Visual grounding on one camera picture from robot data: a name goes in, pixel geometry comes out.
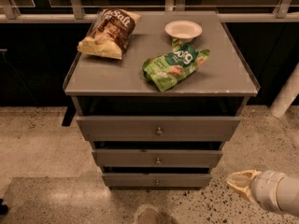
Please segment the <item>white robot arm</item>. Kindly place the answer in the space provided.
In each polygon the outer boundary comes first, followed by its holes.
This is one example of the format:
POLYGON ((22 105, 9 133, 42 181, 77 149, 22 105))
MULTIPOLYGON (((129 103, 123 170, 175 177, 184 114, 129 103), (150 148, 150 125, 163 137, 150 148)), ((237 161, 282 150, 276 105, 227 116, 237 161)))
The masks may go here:
POLYGON ((299 217, 299 178, 272 170, 246 170, 228 175, 227 184, 263 210, 299 217))

